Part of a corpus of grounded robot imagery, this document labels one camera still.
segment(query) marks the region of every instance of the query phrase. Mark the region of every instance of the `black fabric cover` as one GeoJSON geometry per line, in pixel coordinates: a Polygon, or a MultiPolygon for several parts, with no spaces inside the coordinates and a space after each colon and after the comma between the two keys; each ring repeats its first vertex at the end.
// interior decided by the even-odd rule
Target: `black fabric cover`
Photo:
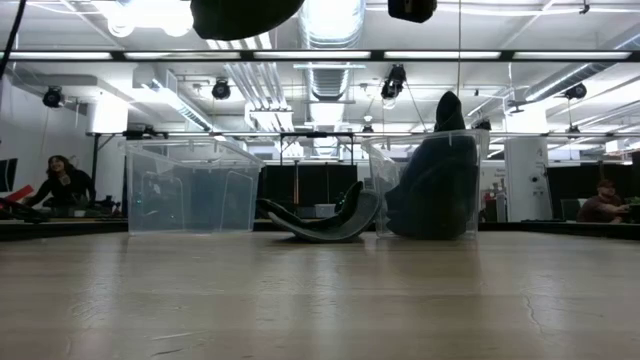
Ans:
{"type": "Polygon", "coordinates": [[[192,0],[193,28],[203,39],[245,39],[274,29],[303,3],[304,0],[192,0]]]}
{"type": "Polygon", "coordinates": [[[355,184],[351,185],[351,187],[345,194],[345,201],[340,212],[328,219],[318,221],[304,221],[291,214],[277,203],[267,199],[257,200],[258,210],[265,216],[268,216],[269,213],[273,213],[282,220],[292,225],[296,225],[305,229],[323,230],[330,227],[340,226],[353,216],[356,211],[358,196],[360,195],[362,188],[362,181],[358,181],[355,184]]]}
{"type": "Polygon", "coordinates": [[[380,210],[380,205],[380,197],[376,192],[362,190],[360,196],[358,196],[358,202],[353,216],[340,226],[329,227],[322,230],[306,229],[291,224],[274,213],[269,213],[269,217],[274,224],[287,231],[291,231],[301,239],[312,242],[341,242],[351,240],[365,231],[375,219],[380,210]]]}
{"type": "MultiPolygon", "coordinates": [[[[436,131],[464,129],[461,104],[445,93],[436,110],[436,131]]],[[[387,227],[395,234],[455,239],[473,216],[478,181],[475,139],[457,134],[426,139],[416,149],[400,184],[385,194],[387,227]]]]}

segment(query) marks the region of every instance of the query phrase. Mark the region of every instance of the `transparent plastic container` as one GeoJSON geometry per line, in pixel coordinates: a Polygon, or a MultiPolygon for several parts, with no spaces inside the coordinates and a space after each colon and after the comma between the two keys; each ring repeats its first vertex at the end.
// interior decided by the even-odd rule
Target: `transparent plastic container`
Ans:
{"type": "Polygon", "coordinates": [[[264,163],[215,139],[123,143],[129,233],[251,231],[264,163]]]}
{"type": "Polygon", "coordinates": [[[372,138],[362,148],[369,154],[372,182],[382,199],[378,236],[475,239],[488,131],[372,138]]]}

